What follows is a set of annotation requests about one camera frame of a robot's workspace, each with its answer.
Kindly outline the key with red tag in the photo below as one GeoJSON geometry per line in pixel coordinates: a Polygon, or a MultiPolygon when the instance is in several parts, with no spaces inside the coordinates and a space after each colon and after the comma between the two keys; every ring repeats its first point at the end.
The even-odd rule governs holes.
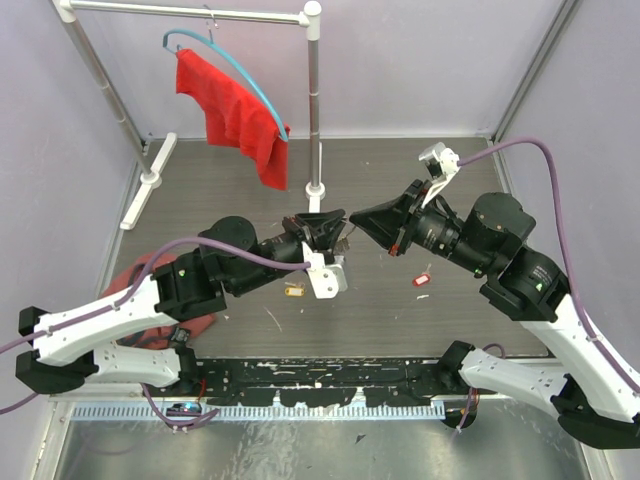
{"type": "Polygon", "coordinates": [[[427,264],[425,269],[416,277],[413,278],[412,284],[415,287],[421,287],[427,285],[431,281],[431,264],[427,264]]]}

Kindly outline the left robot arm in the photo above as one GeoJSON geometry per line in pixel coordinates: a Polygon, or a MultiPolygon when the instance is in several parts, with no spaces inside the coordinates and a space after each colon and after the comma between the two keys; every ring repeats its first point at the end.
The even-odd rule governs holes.
{"type": "Polygon", "coordinates": [[[227,216],[196,237],[159,249],[195,247],[162,266],[151,257],[123,290],[58,313],[25,308],[19,333],[31,348],[17,356],[15,376],[44,395],[93,382],[141,383],[191,395],[202,378],[192,349],[150,350],[119,339],[221,312],[227,295],[239,298],[294,271],[306,273],[316,298],[336,297],[347,288],[344,258],[335,251],[345,225],[343,210],[296,214],[283,219],[283,233],[260,240],[249,220],[227,216]]]}

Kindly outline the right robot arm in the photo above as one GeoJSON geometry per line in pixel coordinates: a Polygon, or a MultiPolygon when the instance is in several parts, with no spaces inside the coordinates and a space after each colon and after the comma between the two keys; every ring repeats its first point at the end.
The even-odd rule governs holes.
{"type": "Polygon", "coordinates": [[[392,256],[412,245],[471,272],[479,292],[510,320],[533,333],[561,362],[564,372],[546,373],[497,358],[471,344],[453,342],[437,363],[444,390],[491,390],[552,416],[574,439],[596,449],[639,446],[639,395],[626,380],[638,380],[620,362],[609,364],[605,340],[580,319],[569,280],[548,256],[526,246],[535,219],[507,193],[484,193],[461,219],[428,181],[414,181],[401,196],[357,211],[350,222],[392,256]]]}

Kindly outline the wire keyring with keys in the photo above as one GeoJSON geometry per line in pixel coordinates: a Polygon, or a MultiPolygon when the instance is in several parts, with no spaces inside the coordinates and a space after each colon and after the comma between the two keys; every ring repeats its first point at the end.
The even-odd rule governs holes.
{"type": "Polygon", "coordinates": [[[356,230],[354,225],[351,225],[348,230],[343,232],[343,235],[337,240],[333,252],[336,255],[344,255],[350,249],[349,237],[356,230]]]}

